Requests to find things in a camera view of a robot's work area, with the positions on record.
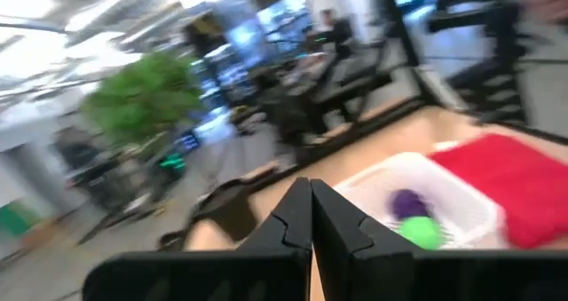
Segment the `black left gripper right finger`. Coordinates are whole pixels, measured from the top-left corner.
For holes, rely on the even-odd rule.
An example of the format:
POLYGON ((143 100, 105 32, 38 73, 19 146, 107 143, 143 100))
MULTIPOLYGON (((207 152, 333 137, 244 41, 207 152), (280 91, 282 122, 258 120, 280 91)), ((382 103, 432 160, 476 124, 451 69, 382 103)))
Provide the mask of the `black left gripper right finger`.
POLYGON ((423 250, 324 181, 311 185, 327 301, 568 301, 568 251, 423 250))

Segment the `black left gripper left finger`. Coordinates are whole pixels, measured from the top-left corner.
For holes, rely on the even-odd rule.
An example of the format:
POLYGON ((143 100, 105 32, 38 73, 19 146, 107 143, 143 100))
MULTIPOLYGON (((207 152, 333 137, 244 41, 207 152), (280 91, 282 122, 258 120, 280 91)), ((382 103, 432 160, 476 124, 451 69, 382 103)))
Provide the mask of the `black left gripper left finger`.
POLYGON ((312 187, 297 178, 235 250, 116 255, 86 276, 82 301, 309 301, 312 187))

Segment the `green round produce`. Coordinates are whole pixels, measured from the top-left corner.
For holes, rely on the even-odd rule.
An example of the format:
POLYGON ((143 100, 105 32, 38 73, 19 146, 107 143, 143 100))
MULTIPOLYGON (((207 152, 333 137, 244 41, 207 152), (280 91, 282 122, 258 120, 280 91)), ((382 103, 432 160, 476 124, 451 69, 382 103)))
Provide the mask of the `green round produce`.
POLYGON ((441 226, 430 217, 405 218, 399 223, 397 232, 425 250, 437 250, 445 243, 441 226))

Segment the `purple eggplant toy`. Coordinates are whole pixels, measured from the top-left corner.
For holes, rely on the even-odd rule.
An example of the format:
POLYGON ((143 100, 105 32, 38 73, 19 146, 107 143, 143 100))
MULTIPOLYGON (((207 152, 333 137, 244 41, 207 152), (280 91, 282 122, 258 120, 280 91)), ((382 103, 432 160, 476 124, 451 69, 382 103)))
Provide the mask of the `purple eggplant toy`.
POLYGON ((410 189, 399 189, 390 195, 390 210, 397 220, 430 217, 430 209, 426 202, 410 189))

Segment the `white perforated plastic basket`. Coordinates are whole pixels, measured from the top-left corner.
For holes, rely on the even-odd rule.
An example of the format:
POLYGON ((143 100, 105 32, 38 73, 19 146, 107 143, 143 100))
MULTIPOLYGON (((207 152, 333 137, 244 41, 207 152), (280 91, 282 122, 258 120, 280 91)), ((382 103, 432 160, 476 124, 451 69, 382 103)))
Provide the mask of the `white perforated plastic basket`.
POLYGON ((397 190, 421 196, 441 228, 443 249, 506 249, 502 208, 451 171, 418 153, 395 154, 334 189, 371 218, 398 231, 391 209, 397 190))

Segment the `red folded cloth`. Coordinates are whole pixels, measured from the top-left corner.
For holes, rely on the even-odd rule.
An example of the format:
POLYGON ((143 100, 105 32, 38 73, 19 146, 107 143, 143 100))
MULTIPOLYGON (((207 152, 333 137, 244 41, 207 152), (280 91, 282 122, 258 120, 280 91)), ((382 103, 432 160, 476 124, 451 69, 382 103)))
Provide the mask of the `red folded cloth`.
POLYGON ((488 134, 430 159, 497 203, 506 240, 535 249, 568 239, 568 163, 522 141, 488 134))

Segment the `green potted plant black pot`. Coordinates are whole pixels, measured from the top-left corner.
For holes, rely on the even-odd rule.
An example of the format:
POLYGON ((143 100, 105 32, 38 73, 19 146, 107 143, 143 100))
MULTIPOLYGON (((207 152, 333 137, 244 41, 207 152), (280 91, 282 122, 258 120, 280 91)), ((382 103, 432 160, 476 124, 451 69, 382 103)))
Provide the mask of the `green potted plant black pot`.
POLYGON ((144 192, 159 201, 182 178, 181 131, 207 112, 193 60, 152 52, 105 78, 80 103, 86 127, 63 130, 56 148, 70 183, 103 210, 144 192))

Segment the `person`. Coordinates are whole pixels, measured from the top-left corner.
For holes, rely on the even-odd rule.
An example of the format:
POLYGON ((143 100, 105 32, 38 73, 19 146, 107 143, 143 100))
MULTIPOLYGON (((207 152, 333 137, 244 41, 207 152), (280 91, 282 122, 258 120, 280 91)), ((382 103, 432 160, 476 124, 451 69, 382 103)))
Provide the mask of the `person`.
POLYGON ((348 19, 339 19, 331 8, 320 11, 322 30, 309 30, 308 38, 315 43, 332 44, 336 60, 348 59, 352 55, 350 42, 353 37, 351 23, 348 19))

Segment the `green board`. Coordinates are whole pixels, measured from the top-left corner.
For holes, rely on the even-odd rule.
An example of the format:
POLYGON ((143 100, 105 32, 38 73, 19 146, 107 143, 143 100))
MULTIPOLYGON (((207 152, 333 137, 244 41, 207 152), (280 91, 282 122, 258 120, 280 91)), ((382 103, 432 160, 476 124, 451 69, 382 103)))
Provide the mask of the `green board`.
POLYGON ((41 222, 41 217, 22 200, 0 207, 0 232, 20 237, 41 222))

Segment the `person's hand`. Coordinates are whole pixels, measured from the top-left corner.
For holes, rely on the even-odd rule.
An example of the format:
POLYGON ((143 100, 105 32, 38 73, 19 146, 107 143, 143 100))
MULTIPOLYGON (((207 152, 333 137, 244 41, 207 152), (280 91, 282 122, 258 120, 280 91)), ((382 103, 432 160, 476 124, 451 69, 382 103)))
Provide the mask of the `person's hand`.
POLYGON ((568 23, 568 0, 520 0, 535 19, 553 24, 568 23))

